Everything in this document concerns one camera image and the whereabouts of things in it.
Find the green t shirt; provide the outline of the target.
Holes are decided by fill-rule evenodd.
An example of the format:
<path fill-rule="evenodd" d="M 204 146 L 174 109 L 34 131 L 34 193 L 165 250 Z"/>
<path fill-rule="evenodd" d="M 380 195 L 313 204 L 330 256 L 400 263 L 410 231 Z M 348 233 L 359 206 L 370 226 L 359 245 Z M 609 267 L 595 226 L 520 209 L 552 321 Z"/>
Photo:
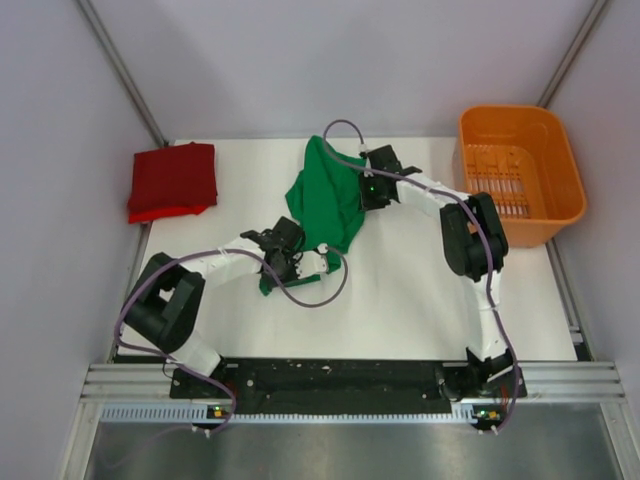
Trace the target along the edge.
<path fill-rule="evenodd" d="M 303 168 L 285 194 L 290 216 L 305 233 L 304 251 L 325 243 L 346 254 L 364 224 L 359 172 L 346 163 L 363 167 L 366 161 L 326 150 L 317 135 L 307 142 Z"/>

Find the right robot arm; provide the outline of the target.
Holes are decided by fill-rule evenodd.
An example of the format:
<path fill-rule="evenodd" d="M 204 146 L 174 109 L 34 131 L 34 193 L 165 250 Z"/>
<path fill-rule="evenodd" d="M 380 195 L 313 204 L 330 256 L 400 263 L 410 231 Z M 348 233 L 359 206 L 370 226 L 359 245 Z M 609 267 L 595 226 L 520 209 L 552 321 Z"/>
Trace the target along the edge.
<path fill-rule="evenodd" d="M 437 220 L 449 269 L 463 283 L 468 324 L 466 366 L 440 379 L 442 395 L 453 401 L 487 396 L 517 374 L 514 352 L 499 309 L 499 287 L 509 252 L 492 197 L 466 194 L 403 167 L 389 145 L 361 147 L 361 208 L 383 209 L 391 203 L 411 206 Z"/>

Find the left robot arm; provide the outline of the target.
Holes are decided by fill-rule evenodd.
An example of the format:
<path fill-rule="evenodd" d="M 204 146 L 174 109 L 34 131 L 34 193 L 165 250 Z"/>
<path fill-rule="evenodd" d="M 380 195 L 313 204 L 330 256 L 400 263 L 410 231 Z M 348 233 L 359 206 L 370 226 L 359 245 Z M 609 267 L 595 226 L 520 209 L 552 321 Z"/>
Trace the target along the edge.
<path fill-rule="evenodd" d="M 271 229 L 243 232 L 214 255 L 178 263 L 164 252 L 145 265 L 123 323 L 149 342 L 150 349 L 194 371 L 192 384 L 205 396 L 226 387 L 227 374 L 218 366 L 222 356 L 195 327 L 206 289 L 241 277 L 274 271 L 281 281 L 295 277 L 295 262 L 305 240 L 303 229 L 282 217 Z"/>

